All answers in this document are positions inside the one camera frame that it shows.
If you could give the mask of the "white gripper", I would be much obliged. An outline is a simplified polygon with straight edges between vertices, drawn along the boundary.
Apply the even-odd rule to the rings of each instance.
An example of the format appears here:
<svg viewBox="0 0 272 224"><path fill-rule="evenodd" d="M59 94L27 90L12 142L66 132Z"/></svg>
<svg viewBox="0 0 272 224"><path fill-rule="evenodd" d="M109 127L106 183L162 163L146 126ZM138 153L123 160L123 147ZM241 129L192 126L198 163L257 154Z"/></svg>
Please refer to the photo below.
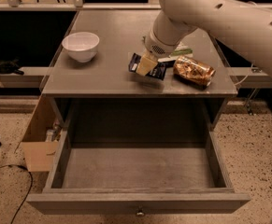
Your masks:
<svg viewBox="0 0 272 224"><path fill-rule="evenodd" d="M157 65L157 58L168 57L177 47L177 44L167 45L161 42L152 30L146 35L144 45L146 51L143 53L136 69L136 72L141 76L148 74Z"/></svg>

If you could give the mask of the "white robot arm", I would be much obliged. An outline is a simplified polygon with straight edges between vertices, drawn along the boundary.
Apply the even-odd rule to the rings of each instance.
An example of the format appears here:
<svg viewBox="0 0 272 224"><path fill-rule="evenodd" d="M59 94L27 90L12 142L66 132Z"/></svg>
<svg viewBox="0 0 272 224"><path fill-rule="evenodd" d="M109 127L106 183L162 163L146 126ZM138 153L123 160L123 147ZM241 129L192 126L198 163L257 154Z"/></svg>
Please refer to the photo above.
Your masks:
<svg viewBox="0 0 272 224"><path fill-rule="evenodd" d="M199 28L272 77L272 9L237 0L159 0L136 72L148 74Z"/></svg>

